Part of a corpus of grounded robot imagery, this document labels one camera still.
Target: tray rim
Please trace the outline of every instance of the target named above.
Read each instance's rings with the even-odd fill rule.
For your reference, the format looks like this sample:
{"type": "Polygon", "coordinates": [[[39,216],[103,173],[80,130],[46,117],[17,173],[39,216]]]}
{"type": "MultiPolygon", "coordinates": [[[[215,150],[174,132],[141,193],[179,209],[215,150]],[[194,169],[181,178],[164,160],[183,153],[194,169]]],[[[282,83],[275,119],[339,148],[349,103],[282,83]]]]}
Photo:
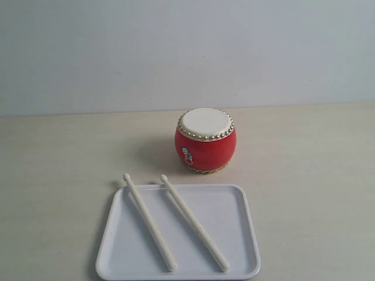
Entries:
{"type": "MultiPolygon", "coordinates": [[[[164,186],[163,184],[137,184],[136,186],[139,189],[151,189],[152,187],[154,187],[153,189],[158,189],[158,190],[166,189],[165,187],[163,187],[164,186]]],[[[218,186],[220,186],[220,187],[233,187],[241,193],[242,198],[244,200],[245,213],[246,213],[246,216],[247,216],[247,221],[249,223],[250,233],[251,233],[251,237],[252,237],[251,240],[252,240],[252,243],[253,243],[253,248],[254,248],[254,253],[255,253],[256,261],[255,261],[254,270],[250,273],[239,274],[239,275],[234,275],[234,276],[228,276],[228,274],[226,274],[226,273],[221,273],[221,274],[219,273],[219,274],[216,274],[216,275],[197,275],[196,278],[191,277],[191,276],[173,275],[173,273],[168,274],[168,275],[155,275],[153,278],[144,277],[142,275],[130,276],[128,278],[120,278],[120,279],[119,278],[111,278],[109,276],[106,276],[106,274],[104,272],[102,272],[101,269],[100,269],[100,260],[101,260],[102,251],[103,251],[103,248],[104,248],[104,241],[105,241],[105,239],[108,235],[109,225],[111,224],[111,220],[112,220],[112,217],[113,217],[112,214],[113,214],[115,200],[117,200],[117,197],[120,196],[120,194],[122,192],[128,190],[126,187],[123,187],[123,188],[117,190],[116,193],[114,194],[113,199],[112,199],[110,212],[108,213],[108,217],[107,217],[107,222],[105,223],[103,236],[102,236],[102,239],[101,239],[101,242],[100,242],[100,247],[99,247],[97,259],[96,259],[96,262],[95,262],[96,272],[99,275],[99,277],[102,278],[103,280],[107,280],[107,281],[120,281],[120,280],[121,281],[130,281],[130,280],[134,280],[134,281],[139,281],[139,280],[144,280],[144,281],[163,281],[163,280],[176,280],[177,281],[177,280],[181,280],[181,281],[185,281],[185,280],[246,280],[246,279],[253,278],[255,275],[257,275],[259,270],[260,270],[260,267],[261,267],[261,259],[260,259],[260,254],[259,254],[258,243],[257,243],[256,237],[255,237],[253,221],[252,221],[251,215],[250,215],[250,208],[248,206],[248,200],[247,200],[247,196],[246,196],[245,191],[240,186],[238,186],[236,184],[233,184],[233,183],[174,184],[174,186],[177,189],[180,188],[180,187],[190,187],[190,186],[200,186],[200,187],[204,186],[204,188],[205,187],[213,187],[213,186],[216,186],[216,187],[218,187],[218,186]]]]}

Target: table surface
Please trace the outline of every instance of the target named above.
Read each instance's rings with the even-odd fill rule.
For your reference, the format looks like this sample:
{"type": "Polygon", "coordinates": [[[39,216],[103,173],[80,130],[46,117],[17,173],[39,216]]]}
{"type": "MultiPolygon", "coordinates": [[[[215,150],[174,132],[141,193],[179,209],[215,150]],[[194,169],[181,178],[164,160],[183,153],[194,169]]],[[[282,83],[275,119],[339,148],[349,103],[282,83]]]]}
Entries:
{"type": "Polygon", "coordinates": [[[374,280],[375,102],[227,111],[237,150],[208,175],[176,155],[181,111],[0,118],[0,279],[100,280],[127,172],[241,186],[262,260],[254,280],[374,280]]]}

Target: drum rim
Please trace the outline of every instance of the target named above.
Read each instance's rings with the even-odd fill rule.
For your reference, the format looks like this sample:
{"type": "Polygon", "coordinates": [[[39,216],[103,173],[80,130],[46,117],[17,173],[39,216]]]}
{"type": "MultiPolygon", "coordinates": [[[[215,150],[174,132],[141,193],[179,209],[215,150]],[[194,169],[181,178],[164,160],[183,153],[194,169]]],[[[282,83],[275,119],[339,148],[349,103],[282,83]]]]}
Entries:
{"type": "Polygon", "coordinates": [[[195,135],[193,132],[189,131],[182,123],[182,118],[185,116],[185,114],[187,114],[188,112],[192,111],[193,109],[191,110],[188,110],[186,111],[184,114],[181,115],[181,117],[178,119],[178,123],[177,123],[177,128],[178,128],[178,131],[184,135],[184,136],[187,136],[188,138],[191,138],[193,139],[194,141],[199,141],[199,142],[213,142],[213,141],[219,141],[221,139],[224,139],[228,136],[230,136],[233,131],[234,131],[234,122],[233,122],[233,118],[228,114],[226,113],[225,111],[219,109],[219,108],[213,108],[213,109],[217,109],[217,110],[220,110],[221,112],[225,113],[228,117],[229,117],[229,120],[230,120],[230,126],[229,128],[226,128],[225,130],[221,131],[220,134],[217,134],[217,135],[203,135],[203,136],[200,136],[200,135],[195,135]]]}

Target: drum body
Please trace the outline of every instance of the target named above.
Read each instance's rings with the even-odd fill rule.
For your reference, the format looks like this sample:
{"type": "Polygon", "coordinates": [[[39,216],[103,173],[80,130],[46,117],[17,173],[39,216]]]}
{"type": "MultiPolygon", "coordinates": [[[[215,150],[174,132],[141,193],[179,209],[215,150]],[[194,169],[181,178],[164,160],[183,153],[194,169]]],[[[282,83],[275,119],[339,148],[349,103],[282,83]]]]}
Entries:
{"type": "Polygon", "coordinates": [[[211,173],[225,167],[236,149],[232,118],[214,108],[183,114],[175,133],[176,151],[191,169],[211,173]]]}

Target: wall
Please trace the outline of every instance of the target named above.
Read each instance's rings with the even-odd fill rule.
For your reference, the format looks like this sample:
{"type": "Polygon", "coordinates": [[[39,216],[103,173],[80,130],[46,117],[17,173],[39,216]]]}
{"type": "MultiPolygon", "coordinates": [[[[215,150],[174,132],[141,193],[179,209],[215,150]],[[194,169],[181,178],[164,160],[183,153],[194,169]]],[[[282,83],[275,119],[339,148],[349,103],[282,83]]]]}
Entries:
{"type": "Polygon", "coordinates": [[[375,1],[0,1],[0,115],[375,100],[375,1]]]}

